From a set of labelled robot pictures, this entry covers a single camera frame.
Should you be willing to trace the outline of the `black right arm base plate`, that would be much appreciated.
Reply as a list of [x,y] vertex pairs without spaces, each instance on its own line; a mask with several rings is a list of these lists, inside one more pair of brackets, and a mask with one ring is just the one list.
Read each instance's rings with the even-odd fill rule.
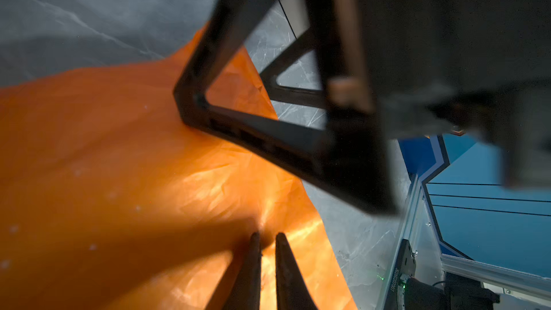
[[433,285],[415,277],[416,257],[410,242],[403,239],[395,261],[385,299],[385,309],[493,309],[500,295],[474,281],[455,274]]

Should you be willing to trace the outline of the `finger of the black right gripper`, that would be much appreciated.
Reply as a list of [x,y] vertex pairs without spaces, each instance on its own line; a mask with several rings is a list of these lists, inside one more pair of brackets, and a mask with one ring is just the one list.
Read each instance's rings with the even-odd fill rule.
[[261,156],[330,194],[344,186],[322,169],[315,147],[323,132],[214,106],[206,92],[276,0],[218,0],[174,88],[182,121]]
[[325,97],[321,90],[311,90],[280,85],[278,77],[305,54],[315,50],[317,40],[308,28],[260,73],[263,85],[271,100],[325,109]]

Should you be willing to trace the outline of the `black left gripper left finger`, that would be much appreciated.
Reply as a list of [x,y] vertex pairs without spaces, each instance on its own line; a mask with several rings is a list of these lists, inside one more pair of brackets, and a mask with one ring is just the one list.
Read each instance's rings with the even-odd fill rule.
[[261,304],[261,260],[261,236],[259,232],[254,232],[223,309],[259,310]]

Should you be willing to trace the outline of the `yellow wrapping paper sheet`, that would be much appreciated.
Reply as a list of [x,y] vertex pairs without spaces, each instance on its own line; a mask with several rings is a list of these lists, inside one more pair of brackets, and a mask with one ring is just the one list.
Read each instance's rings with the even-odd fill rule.
[[198,42],[1,90],[1,308],[217,309],[256,232],[263,309],[281,232],[317,307],[356,307],[301,180],[182,123]]

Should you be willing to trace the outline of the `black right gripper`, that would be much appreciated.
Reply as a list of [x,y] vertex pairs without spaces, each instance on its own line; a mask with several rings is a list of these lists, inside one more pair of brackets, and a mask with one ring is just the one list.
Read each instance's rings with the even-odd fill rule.
[[308,181],[394,213],[385,141],[457,127],[550,186],[550,0],[306,0],[327,125]]

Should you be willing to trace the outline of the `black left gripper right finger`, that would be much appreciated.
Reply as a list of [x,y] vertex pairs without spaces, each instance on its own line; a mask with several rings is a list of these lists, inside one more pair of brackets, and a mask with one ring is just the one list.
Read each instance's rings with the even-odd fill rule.
[[286,235],[275,238],[277,310],[314,309],[317,306],[306,287]]

